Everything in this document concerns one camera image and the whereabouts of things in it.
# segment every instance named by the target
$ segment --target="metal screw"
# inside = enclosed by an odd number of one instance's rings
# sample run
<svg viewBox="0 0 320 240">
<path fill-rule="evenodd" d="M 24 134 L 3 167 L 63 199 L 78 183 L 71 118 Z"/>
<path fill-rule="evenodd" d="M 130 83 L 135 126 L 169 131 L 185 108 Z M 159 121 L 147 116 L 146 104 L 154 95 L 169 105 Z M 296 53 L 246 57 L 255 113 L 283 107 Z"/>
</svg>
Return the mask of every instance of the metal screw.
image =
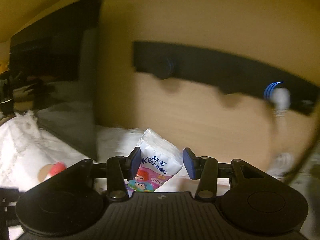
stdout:
<svg viewBox="0 0 320 240">
<path fill-rule="evenodd" d="M 214 194 L 210 190 L 201 190 L 200 192 L 198 192 L 198 196 L 200 198 L 212 198 Z"/>
<path fill-rule="evenodd" d="M 125 196 L 125 192 L 122 190 L 114 190 L 110 193 L 111 198 L 123 198 Z"/>
</svg>

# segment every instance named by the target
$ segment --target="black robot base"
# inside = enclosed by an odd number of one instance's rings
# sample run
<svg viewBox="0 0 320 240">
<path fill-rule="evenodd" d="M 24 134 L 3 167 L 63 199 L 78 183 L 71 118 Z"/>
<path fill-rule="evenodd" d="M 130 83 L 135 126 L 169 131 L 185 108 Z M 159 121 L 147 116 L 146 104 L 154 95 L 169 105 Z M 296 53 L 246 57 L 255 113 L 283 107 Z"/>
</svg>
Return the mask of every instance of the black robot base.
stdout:
<svg viewBox="0 0 320 240">
<path fill-rule="evenodd" d="M 8 226 L 20 224 L 19 240 L 306 239 L 299 230 L 308 204 L 296 190 L 240 159 L 218 163 L 185 148 L 183 160 L 190 179 L 200 180 L 194 198 L 190 192 L 129 198 L 124 179 L 137 173 L 139 147 L 106 163 L 80 161 L 25 193 L 1 189 L 0 237 L 9 239 Z M 92 189 L 95 178 L 107 178 L 105 194 Z M 223 196 L 216 196 L 218 178 L 230 179 Z"/>
</svg>

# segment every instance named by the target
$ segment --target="kleenex logo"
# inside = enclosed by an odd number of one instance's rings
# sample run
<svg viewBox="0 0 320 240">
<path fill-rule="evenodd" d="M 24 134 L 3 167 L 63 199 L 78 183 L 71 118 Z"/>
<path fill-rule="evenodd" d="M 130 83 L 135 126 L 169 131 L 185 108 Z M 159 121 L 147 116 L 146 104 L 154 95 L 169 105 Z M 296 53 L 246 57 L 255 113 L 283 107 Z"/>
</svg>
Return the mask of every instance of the kleenex logo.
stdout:
<svg viewBox="0 0 320 240">
<path fill-rule="evenodd" d="M 168 171 L 166 171 L 164 168 L 160 167 L 156 162 L 154 162 L 152 160 L 152 158 L 148 158 L 148 157 L 142 158 L 142 164 L 145 164 L 145 163 L 150 163 L 151 165 L 156 167 L 163 174 L 167 174 L 168 173 Z"/>
</svg>

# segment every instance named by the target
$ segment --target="plastic wrapper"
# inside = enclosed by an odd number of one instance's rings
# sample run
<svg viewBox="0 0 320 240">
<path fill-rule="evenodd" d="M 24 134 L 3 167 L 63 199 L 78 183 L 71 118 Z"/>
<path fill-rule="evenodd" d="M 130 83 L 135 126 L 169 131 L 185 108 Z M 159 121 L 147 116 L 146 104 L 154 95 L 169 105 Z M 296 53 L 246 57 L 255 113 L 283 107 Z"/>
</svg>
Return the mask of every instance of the plastic wrapper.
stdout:
<svg viewBox="0 0 320 240">
<path fill-rule="evenodd" d="M 141 149 L 141 165 L 129 191 L 153 192 L 183 167 L 182 152 L 150 128 L 137 143 Z"/>
</svg>

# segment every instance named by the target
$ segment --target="yellow object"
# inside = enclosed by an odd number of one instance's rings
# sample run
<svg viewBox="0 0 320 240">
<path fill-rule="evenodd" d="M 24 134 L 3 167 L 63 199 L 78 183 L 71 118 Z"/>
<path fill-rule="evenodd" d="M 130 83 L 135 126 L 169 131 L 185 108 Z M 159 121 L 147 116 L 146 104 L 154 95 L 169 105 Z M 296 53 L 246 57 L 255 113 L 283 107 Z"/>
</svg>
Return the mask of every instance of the yellow object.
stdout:
<svg viewBox="0 0 320 240">
<path fill-rule="evenodd" d="M 8 63 L 0 61 L 0 74 L 8 70 Z"/>
</svg>

